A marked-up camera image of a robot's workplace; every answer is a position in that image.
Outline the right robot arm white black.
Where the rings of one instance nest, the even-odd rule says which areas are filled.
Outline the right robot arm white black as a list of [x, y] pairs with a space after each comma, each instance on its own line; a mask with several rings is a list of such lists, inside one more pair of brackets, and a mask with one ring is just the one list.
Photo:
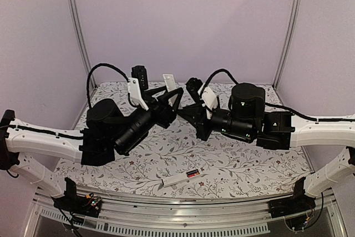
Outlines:
[[212, 132], [219, 132], [270, 150], [309, 145], [344, 147], [320, 170], [295, 182], [293, 196], [287, 199], [289, 211], [298, 213], [309, 199], [354, 174], [353, 115], [310, 117], [281, 105], [273, 105], [275, 110], [266, 112], [265, 90], [250, 83], [233, 86], [227, 109], [220, 107], [219, 98], [199, 79], [191, 78], [186, 89], [195, 103], [183, 107], [178, 114], [196, 129], [197, 138], [203, 141]]

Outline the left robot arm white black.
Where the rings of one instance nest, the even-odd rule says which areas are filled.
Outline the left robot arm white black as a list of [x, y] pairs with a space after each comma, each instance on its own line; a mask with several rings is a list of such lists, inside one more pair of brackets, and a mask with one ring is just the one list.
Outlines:
[[57, 177], [32, 154], [44, 154], [88, 166], [102, 166], [115, 160], [117, 154], [128, 156], [158, 125], [168, 128], [175, 120], [184, 90], [163, 87], [143, 94], [145, 107], [137, 107], [124, 116], [112, 99], [103, 99], [87, 111], [83, 130], [60, 130], [25, 123], [6, 110], [1, 119], [1, 170], [17, 173], [60, 198], [70, 211], [83, 203], [74, 191], [74, 182]]

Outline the white air conditioner remote control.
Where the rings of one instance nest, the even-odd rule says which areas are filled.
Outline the white air conditioner remote control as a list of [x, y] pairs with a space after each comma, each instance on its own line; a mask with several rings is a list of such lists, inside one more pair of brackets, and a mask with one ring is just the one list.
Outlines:
[[187, 172], [183, 172], [183, 173], [180, 173], [180, 174], [176, 174], [176, 175], [173, 175], [173, 176], [170, 176], [170, 177], [166, 177], [166, 178], [162, 178], [161, 182], [162, 182], [162, 185], [164, 188], [166, 187], [169, 187], [169, 186], [172, 186], [172, 185], [176, 185], [176, 184], [180, 184], [180, 183], [183, 183], [185, 181], [190, 181], [190, 180], [193, 180], [193, 179], [196, 179], [196, 178], [199, 178], [201, 176], [201, 171], [198, 170], [200, 172], [200, 175], [196, 176], [196, 177], [193, 177], [193, 178], [187, 178], [186, 176], [186, 173]]

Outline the white remote battery cover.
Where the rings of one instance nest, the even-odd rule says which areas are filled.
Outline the white remote battery cover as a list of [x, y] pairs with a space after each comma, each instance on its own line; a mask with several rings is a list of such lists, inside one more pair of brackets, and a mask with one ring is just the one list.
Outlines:
[[[171, 91], [177, 89], [175, 78], [174, 78], [173, 74], [163, 74], [163, 79], [165, 82], [167, 92], [171, 92]], [[180, 107], [180, 104], [175, 104], [176, 100], [178, 99], [178, 96], [179, 95], [176, 93], [168, 100], [170, 106], [172, 106], [175, 110], [178, 110], [178, 108]]]

